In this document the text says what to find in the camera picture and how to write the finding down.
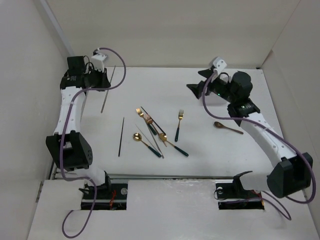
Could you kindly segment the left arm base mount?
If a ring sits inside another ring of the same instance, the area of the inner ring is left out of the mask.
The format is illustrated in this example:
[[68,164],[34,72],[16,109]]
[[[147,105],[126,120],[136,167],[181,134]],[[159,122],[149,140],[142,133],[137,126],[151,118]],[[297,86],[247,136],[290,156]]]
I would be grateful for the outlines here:
[[[94,186],[84,184],[79,188],[82,192],[81,210],[90,210],[94,200]],[[97,186],[96,201],[93,210],[117,211],[127,209],[128,184],[125,182],[112,183],[108,175],[105,183]]]

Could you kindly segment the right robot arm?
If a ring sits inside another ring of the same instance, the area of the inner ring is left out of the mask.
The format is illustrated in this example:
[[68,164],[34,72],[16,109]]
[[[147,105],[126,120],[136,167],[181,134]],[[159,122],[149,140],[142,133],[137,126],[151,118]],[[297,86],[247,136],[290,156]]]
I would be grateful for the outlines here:
[[229,116],[226,119],[235,121],[255,140],[273,167],[270,173],[253,173],[249,170],[234,176],[232,193],[243,197],[250,190],[269,191],[277,198],[290,198],[291,194],[311,187],[311,195],[303,203],[312,202],[317,191],[313,159],[310,154],[301,153],[279,136],[266,122],[250,98],[253,89],[250,75],[237,71],[231,79],[225,81],[214,67],[200,70],[198,74],[206,80],[187,84],[187,88],[203,102],[210,93],[227,101]]

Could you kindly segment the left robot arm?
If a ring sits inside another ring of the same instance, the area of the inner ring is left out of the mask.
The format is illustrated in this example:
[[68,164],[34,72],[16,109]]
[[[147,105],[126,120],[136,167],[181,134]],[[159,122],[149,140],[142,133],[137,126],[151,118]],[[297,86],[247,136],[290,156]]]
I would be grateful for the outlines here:
[[58,123],[53,134],[45,139],[61,173],[75,172],[78,178],[91,181],[86,194],[103,199],[111,195],[112,184],[104,170],[93,166],[93,150],[81,134],[81,119],[89,90],[103,92],[111,86],[106,62],[107,56],[101,53],[94,53],[87,61],[84,56],[67,58],[68,69],[59,85],[61,106]]

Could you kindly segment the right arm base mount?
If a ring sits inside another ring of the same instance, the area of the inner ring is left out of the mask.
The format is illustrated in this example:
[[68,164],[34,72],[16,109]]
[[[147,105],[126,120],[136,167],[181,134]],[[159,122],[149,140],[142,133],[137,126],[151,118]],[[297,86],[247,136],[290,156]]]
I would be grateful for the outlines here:
[[215,184],[214,198],[219,210],[264,210],[261,194],[253,190],[236,189],[231,182]]

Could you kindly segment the silver metal chopstick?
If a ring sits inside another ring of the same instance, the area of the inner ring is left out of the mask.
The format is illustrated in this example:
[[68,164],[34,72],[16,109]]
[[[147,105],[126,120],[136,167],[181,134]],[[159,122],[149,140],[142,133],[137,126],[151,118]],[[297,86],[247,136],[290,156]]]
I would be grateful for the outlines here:
[[[115,74],[116,67],[117,67],[117,66],[114,65],[113,70],[112,70],[112,74],[111,74],[111,77],[110,77],[110,83],[112,83],[112,80],[113,80],[113,78],[114,78],[114,74]],[[106,93],[105,93],[105,97],[104,97],[104,100],[103,100],[103,103],[102,103],[102,106],[101,106],[101,110],[100,110],[100,113],[101,113],[101,114],[102,114],[103,111],[104,111],[108,94],[109,94],[109,90],[107,90]]]

